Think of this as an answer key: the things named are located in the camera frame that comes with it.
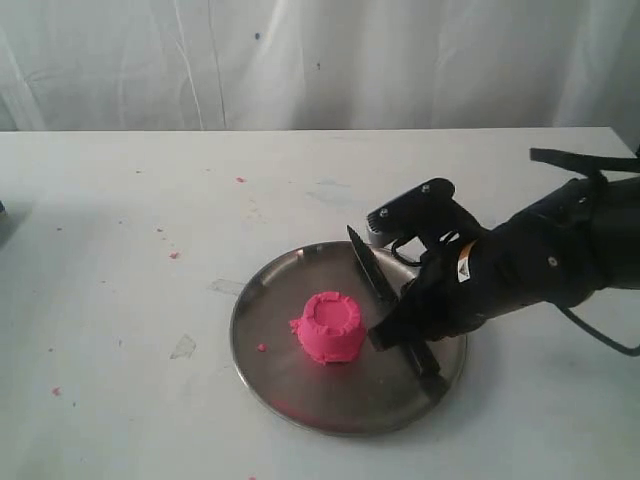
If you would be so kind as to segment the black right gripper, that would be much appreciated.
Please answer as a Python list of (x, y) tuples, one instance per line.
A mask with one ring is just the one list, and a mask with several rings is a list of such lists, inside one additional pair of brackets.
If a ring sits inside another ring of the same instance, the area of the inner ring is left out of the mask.
[(476, 239), (424, 252), (409, 300), (393, 305), (368, 338), (377, 351), (417, 341), (439, 341), (475, 331), (492, 318), (480, 273), (488, 241)]

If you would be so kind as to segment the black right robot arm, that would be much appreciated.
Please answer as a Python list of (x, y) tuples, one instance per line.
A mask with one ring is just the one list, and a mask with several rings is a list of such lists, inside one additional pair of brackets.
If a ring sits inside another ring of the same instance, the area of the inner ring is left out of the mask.
[(368, 215), (383, 245), (425, 248), (417, 277), (371, 328), (375, 348), (458, 337), (538, 303), (574, 319), (596, 291), (638, 288), (637, 179), (573, 179), (492, 229), (454, 192), (435, 178)]

